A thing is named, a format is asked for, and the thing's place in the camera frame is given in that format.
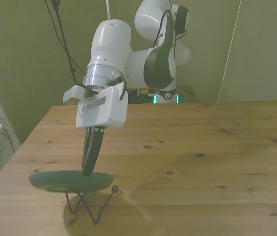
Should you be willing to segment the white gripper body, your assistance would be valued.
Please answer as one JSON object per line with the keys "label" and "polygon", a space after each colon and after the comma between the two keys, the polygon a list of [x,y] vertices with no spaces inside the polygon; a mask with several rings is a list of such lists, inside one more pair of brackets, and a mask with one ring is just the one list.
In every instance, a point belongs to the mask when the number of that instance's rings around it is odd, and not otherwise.
{"label": "white gripper body", "polygon": [[128,109],[128,93],[120,99],[123,87],[124,83],[119,83],[105,88],[93,98],[83,98],[78,103],[76,127],[123,127]]}

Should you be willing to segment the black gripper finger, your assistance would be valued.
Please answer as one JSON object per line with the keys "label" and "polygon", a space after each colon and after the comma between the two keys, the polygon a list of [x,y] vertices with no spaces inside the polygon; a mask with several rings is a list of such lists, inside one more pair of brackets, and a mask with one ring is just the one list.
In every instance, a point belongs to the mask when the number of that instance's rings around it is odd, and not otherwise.
{"label": "black gripper finger", "polygon": [[91,157],[93,161],[93,170],[96,165],[97,158],[100,153],[102,141],[104,136],[104,127],[103,126],[96,126],[93,130],[93,140],[92,140],[92,150],[91,150]]}
{"label": "black gripper finger", "polygon": [[82,174],[83,176],[90,176],[93,171],[92,161],[92,140],[94,127],[88,127],[85,135],[83,157],[82,157]]}

